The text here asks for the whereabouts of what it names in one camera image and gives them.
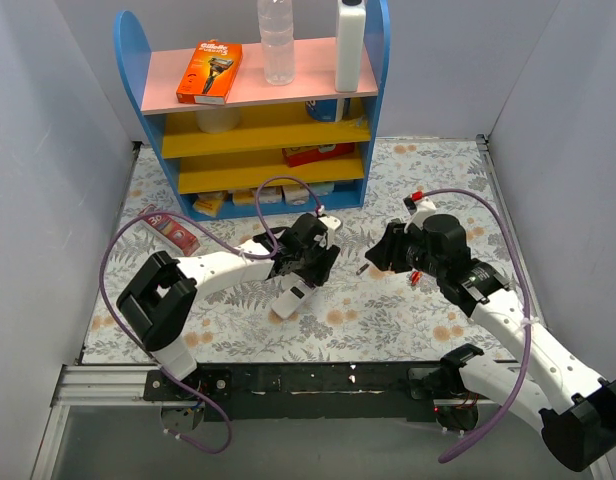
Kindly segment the red white remote control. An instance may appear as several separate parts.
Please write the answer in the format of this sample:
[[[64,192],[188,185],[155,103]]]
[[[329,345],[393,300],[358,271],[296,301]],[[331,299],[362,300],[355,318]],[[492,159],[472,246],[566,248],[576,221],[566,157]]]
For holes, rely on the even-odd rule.
[[[286,320],[312,296],[315,290],[315,286],[299,279],[273,302],[271,310],[281,319]]]

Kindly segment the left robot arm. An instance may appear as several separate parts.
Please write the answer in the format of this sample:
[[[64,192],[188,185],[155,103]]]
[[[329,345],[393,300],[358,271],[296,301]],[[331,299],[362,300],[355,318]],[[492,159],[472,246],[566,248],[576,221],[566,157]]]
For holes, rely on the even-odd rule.
[[[292,226],[258,235],[232,251],[180,258],[157,252],[122,291],[117,309],[168,372],[168,390],[178,399],[191,399],[201,377],[182,331],[194,301],[242,283],[286,277],[271,309],[289,318],[328,280],[340,253],[335,237],[341,226],[334,216],[305,213]]]

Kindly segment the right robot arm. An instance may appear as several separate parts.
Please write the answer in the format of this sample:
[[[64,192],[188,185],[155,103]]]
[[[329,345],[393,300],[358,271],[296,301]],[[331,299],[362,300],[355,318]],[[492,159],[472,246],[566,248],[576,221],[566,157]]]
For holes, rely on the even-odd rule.
[[[446,300],[528,363],[535,391],[547,401],[535,410],[542,440],[563,466],[581,472],[616,447],[616,379],[586,366],[524,315],[506,279],[472,256],[456,217],[434,214],[420,225],[390,222],[365,257],[382,271],[432,276]]]

